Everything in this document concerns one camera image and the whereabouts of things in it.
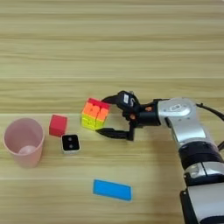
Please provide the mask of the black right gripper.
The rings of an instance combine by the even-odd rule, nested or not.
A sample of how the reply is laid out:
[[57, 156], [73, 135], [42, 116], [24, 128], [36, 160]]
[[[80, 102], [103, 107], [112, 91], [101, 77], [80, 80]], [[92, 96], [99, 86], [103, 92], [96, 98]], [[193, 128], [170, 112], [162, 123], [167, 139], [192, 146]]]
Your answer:
[[[118, 103], [118, 95], [107, 96], [101, 101], [116, 105]], [[158, 117], [158, 101], [153, 101], [148, 104], [136, 104], [134, 108], [124, 110], [122, 116], [129, 121], [128, 131], [102, 128], [97, 129], [96, 132], [109, 138], [133, 141], [135, 128], [159, 126], [161, 124]]]

